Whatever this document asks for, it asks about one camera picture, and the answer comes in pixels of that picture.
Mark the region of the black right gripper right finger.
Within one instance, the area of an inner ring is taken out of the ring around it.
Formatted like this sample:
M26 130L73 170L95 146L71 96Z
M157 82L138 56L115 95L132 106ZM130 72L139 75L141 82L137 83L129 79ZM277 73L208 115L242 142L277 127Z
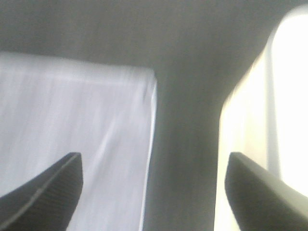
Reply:
M225 192L242 231L308 229L308 198L242 153L229 156Z

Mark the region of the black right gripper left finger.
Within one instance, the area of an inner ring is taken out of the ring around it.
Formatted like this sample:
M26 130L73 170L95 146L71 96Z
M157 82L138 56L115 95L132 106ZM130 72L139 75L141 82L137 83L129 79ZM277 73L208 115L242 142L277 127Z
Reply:
M65 231L83 187L81 153L68 153L0 198L2 231Z

